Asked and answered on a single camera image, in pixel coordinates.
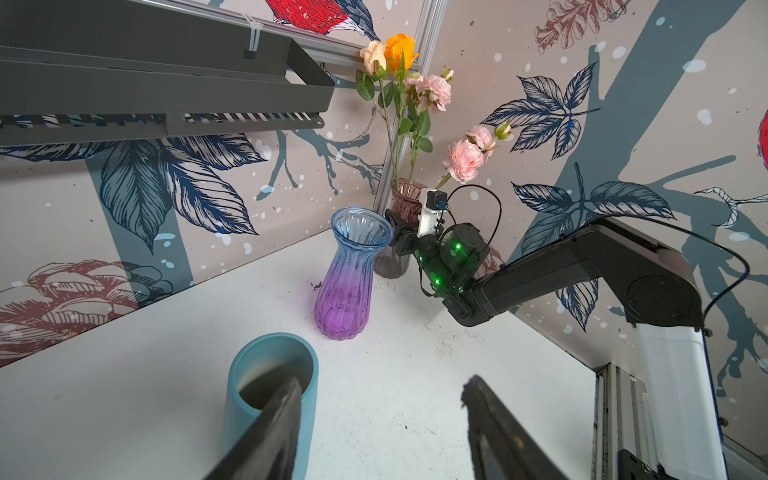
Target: white spot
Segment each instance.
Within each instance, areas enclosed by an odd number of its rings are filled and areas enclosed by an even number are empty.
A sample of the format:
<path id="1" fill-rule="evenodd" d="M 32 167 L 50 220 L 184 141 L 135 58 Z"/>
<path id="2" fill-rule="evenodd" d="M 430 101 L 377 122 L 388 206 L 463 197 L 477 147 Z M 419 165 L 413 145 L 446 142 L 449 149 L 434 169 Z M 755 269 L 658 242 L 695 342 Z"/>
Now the white spot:
<path id="1" fill-rule="evenodd" d="M 261 155 L 261 157 L 264 160 L 271 160 L 272 159 L 272 147 L 269 145 L 262 143 L 261 140 L 257 140 L 255 144 L 253 144 L 253 149 Z"/>
<path id="2" fill-rule="evenodd" d="M 694 60 L 687 61 L 683 64 L 683 70 L 687 73 L 699 73 L 707 67 L 707 63 L 704 60 L 695 58 Z"/>
<path id="3" fill-rule="evenodd" d="M 703 108 L 696 114 L 696 118 L 698 118 L 701 123 L 709 125 L 712 123 L 712 112 Z"/>
<path id="4" fill-rule="evenodd" d="M 221 239 L 222 242 L 224 242 L 224 245 L 229 245 L 232 243 L 232 237 L 228 233 L 217 233 L 217 237 Z"/>
<path id="5" fill-rule="evenodd" d="M 749 237 L 750 235 L 747 232 L 733 232 L 728 236 L 728 240 L 733 240 L 734 242 L 743 242 Z"/>

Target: metal shelf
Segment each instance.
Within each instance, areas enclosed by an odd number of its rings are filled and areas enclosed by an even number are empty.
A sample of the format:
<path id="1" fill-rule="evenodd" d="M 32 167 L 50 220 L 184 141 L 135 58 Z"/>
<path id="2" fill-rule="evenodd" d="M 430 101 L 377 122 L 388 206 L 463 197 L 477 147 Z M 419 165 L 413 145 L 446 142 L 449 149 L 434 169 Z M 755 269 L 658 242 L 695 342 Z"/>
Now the metal shelf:
<path id="1" fill-rule="evenodd" d="M 157 3 L 0 0 L 0 145 L 323 126 L 334 83 L 293 38 Z"/>

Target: wallpaper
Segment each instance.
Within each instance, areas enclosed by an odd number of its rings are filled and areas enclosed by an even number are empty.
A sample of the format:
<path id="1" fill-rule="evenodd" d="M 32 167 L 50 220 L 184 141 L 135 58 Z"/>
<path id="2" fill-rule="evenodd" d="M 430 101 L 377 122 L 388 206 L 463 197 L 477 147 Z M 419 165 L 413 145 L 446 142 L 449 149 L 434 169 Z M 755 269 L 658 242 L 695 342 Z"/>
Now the wallpaper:
<path id="1" fill-rule="evenodd" d="M 493 240 L 502 259 L 596 214 L 627 214 L 683 252 L 706 304 L 743 272 L 740 262 L 640 219 L 744 255 L 752 274 L 707 317 L 707 349 L 723 432 L 757 455 L 768 455 L 768 67 L 756 61 L 767 15 L 760 0 L 452 2 L 432 61 L 435 71 L 455 69 L 452 103 L 433 120 L 435 150 L 417 169 L 437 184 L 451 142 L 472 125 L 508 121 L 514 134 L 474 180 L 502 199 Z M 495 200 L 471 188 L 454 198 L 457 220 L 487 238 Z M 516 315 L 590 367 L 641 372 L 631 325 L 602 280 Z"/>
<path id="2" fill-rule="evenodd" d="M 415 31 L 421 5 L 404 3 L 368 22 L 362 2 L 340 2 L 358 18 L 344 33 L 367 44 L 373 21 L 384 38 Z M 281 5 L 294 4 L 223 6 Z M 303 28 L 337 32 L 318 5 Z M 0 145 L 0 367 L 324 231 L 339 208 L 370 207 L 386 127 L 354 71 L 326 67 L 337 89 L 319 130 Z"/>

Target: glass vase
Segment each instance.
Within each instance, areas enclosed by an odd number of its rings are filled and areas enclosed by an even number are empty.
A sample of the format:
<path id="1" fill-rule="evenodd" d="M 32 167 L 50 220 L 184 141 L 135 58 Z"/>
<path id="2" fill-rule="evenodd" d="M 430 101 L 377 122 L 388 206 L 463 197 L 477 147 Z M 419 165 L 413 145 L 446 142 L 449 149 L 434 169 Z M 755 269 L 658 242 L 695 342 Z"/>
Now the glass vase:
<path id="1" fill-rule="evenodd" d="M 339 248 L 315 302 L 315 324 L 332 339 L 354 338 L 368 323 L 373 257 L 392 242 L 392 225 L 366 208 L 343 208 L 331 217 Z"/>
<path id="2" fill-rule="evenodd" d="M 401 178 L 399 187 L 395 187 L 392 181 L 392 199 L 389 201 L 389 209 L 398 214 L 406 222 L 415 222 L 422 212 L 422 204 L 419 195 L 426 185 L 419 182 L 409 182 L 407 178 Z M 373 271 L 385 278 L 400 278 L 406 273 L 410 264 L 410 255 L 395 255 L 394 249 L 389 245 L 376 255 L 373 261 Z"/>

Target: blue leaf illustration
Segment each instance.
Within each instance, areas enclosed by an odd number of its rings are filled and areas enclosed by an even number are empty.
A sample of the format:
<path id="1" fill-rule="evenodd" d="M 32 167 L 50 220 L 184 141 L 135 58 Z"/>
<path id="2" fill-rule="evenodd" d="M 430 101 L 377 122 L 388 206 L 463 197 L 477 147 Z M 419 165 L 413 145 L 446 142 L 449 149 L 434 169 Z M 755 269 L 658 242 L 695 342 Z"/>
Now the blue leaf illustration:
<path id="1" fill-rule="evenodd" d="M 542 218 L 528 228 L 523 237 L 520 250 L 525 255 L 538 250 L 574 229 L 570 214 L 552 215 Z"/>
<path id="2" fill-rule="evenodd" d="M 589 280 L 561 288 L 555 295 L 586 332 L 587 320 L 598 303 L 598 281 Z"/>
<path id="3" fill-rule="evenodd" d="M 525 99 L 513 100 L 494 110 L 480 123 L 497 127 L 508 121 L 509 126 L 514 128 L 542 121 L 550 113 L 549 108 L 538 102 Z"/>
<path id="4" fill-rule="evenodd" d="M 157 144 L 123 141 L 101 170 L 101 202 L 121 226 L 152 251 L 154 238 L 170 210 L 170 198 L 157 166 Z"/>
<path id="5" fill-rule="evenodd" d="M 542 104 L 550 111 L 563 109 L 563 94 L 554 80 L 547 77 L 518 78 L 523 84 L 523 90 L 525 90 L 528 100 Z"/>
<path id="6" fill-rule="evenodd" d="M 165 147 L 160 170 L 176 211 L 191 223 L 211 232 L 257 234 L 240 195 L 199 159 Z"/>
<path id="7" fill-rule="evenodd" d="M 515 193 L 522 202 L 537 212 L 544 214 L 565 213 L 574 204 L 571 195 L 560 187 L 549 185 L 515 185 Z"/>
<path id="8" fill-rule="evenodd" d="M 562 122 L 563 119 L 561 117 L 548 117 L 533 125 L 528 125 L 520 132 L 515 146 L 510 151 L 531 150 L 538 147 L 552 138 L 552 135 L 558 131 Z"/>
<path id="9" fill-rule="evenodd" d="M 565 88 L 565 106 L 569 110 L 578 107 L 584 101 L 589 91 L 589 85 L 592 82 L 592 70 L 597 62 L 587 65 L 574 75 L 571 82 Z"/>
<path id="10" fill-rule="evenodd" d="M 253 149 L 245 134 L 169 137 L 162 141 L 163 145 L 185 151 L 217 170 L 266 161 Z"/>
<path id="11" fill-rule="evenodd" d="M 571 120 L 564 121 L 558 129 L 558 136 L 554 141 L 552 160 L 562 157 L 575 147 L 579 135 L 581 135 L 581 124 L 578 123 L 578 120 L 572 118 Z"/>
<path id="12" fill-rule="evenodd" d="M 592 190 L 590 201 L 600 214 L 674 218 L 670 206 L 645 185 L 609 181 Z"/>
<path id="13" fill-rule="evenodd" d="M 67 161 L 82 160 L 102 150 L 112 148 L 120 142 L 95 141 L 83 144 L 47 144 L 23 145 L 19 147 L 0 147 L 0 155 L 24 158 L 29 161 Z"/>

